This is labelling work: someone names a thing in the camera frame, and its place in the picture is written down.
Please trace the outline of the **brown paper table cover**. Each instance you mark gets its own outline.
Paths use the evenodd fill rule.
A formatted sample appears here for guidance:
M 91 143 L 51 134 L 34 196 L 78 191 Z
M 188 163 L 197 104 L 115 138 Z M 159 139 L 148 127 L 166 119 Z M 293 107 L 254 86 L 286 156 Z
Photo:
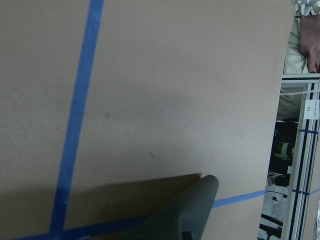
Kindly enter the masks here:
M 0 237 L 97 238 L 200 177 L 205 240 L 255 240 L 288 0 L 3 0 Z

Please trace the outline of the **person in yellow shirt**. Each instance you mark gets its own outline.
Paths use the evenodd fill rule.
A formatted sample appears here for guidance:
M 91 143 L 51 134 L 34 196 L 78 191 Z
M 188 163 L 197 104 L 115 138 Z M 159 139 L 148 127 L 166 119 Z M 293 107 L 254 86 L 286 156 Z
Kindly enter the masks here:
M 285 75 L 320 72 L 320 16 L 302 15 L 295 18 L 289 34 L 283 73 Z M 276 120 L 298 119 L 302 94 L 279 97 Z

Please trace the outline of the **black mouse pad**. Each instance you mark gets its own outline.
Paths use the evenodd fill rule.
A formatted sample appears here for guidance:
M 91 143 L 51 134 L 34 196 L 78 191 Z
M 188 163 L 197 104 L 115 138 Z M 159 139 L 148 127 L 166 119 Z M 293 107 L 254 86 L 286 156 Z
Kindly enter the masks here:
M 218 188 L 218 179 L 213 175 L 206 175 L 133 228 L 123 239 L 200 240 Z

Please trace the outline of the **aluminium table rail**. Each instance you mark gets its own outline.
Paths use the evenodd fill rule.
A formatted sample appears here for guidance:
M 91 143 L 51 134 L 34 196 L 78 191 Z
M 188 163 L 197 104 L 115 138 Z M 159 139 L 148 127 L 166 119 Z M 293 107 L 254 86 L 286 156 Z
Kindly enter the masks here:
M 289 184 L 285 221 L 282 227 L 282 240 L 301 240 L 304 236 L 308 202 L 311 194 L 311 181 L 320 130 L 320 120 L 307 116 L 307 100 L 320 99 L 320 75 L 284 74 L 283 88 L 303 89 L 298 118 L 292 172 Z

